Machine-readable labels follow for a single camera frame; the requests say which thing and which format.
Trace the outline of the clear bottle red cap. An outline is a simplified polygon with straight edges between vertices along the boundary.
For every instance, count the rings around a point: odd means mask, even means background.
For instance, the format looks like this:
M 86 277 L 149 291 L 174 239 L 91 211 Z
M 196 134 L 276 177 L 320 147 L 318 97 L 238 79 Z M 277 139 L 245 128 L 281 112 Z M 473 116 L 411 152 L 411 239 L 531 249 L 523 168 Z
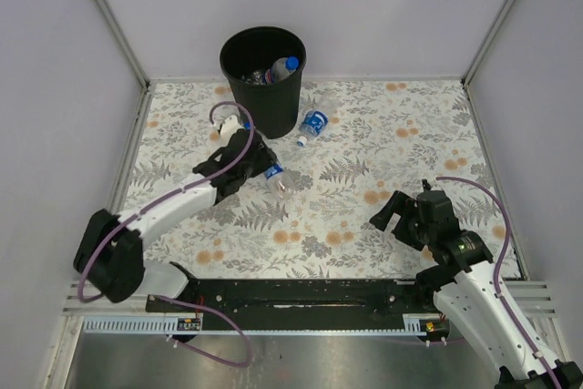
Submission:
M 250 85 L 264 85 L 265 84 L 265 71 L 262 69 L 258 69 L 255 71 L 250 72 L 249 74 L 245 74 L 241 77 L 241 80 L 246 84 Z

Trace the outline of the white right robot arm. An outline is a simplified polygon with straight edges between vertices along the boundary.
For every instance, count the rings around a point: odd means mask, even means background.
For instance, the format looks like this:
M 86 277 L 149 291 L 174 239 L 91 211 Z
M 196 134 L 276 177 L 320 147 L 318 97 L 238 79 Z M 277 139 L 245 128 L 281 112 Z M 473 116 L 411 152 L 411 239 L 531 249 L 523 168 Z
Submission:
M 414 300 L 425 312 L 439 311 L 478 356 L 493 368 L 498 388 L 579 388 L 582 372 L 564 362 L 529 323 L 500 277 L 491 251 L 474 231 L 459 225 L 452 201 L 425 187 L 416 197 L 396 191 L 371 217 L 401 243 L 428 249 L 435 266 L 415 276 Z

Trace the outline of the Pepsi bottle blue cap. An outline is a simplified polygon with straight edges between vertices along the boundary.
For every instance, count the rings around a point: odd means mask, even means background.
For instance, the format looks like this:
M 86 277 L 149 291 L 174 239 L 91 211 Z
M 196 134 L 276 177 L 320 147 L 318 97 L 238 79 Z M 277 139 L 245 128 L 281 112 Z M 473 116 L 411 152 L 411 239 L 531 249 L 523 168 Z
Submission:
M 262 82 L 265 85 L 278 83 L 294 73 L 299 66 L 300 61 L 296 56 L 282 57 L 264 72 Z

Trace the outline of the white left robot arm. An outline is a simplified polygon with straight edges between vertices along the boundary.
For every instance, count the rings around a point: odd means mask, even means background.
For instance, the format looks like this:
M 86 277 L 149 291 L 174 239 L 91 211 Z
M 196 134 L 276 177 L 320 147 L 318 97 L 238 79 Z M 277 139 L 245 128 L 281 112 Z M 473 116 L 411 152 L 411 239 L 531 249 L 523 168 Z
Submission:
M 276 163 L 275 153 L 255 129 L 240 128 L 225 146 L 195 166 L 181 186 L 143 207 L 89 219 L 73 265 L 80 274 L 77 298 L 123 302 L 134 294 L 158 295 L 177 311 L 198 299 L 194 280 L 176 262 L 146 262 L 145 249 L 182 221 L 237 193 L 248 180 Z

